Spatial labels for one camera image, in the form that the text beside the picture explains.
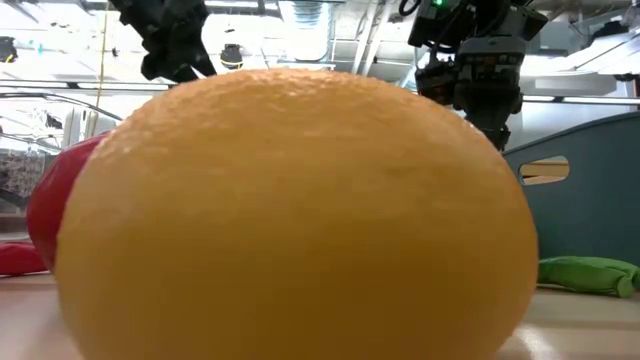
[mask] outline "red object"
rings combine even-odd
[[[42,258],[31,243],[0,243],[0,275],[23,275],[46,271]]]
[[[104,139],[102,133],[61,152],[33,190],[27,207],[27,228],[31,241],[53,271],[58,230],[67,198],[93,149]]]

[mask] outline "green cloth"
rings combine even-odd
[[[640,268],[619,260],[561,256],[540,260],[538,284],[628,298],[640,289]]]

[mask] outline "orange fruit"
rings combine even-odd
[[[537,270],[521,188],[481,133],[335,72],[154,98],[92,154],[59,242],[87,360],[489,359]]]

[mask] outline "white table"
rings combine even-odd
[[[0,359],[80,359],[50,275],[0,279]],[[497,359],[640,359],[640,294],[621,300],[539,290]]]

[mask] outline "red apple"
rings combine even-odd
[[[106,135],[102,133],[61,152],[31,194],[27,207],[29,236],[51,271],[67,198],[89,155]]]

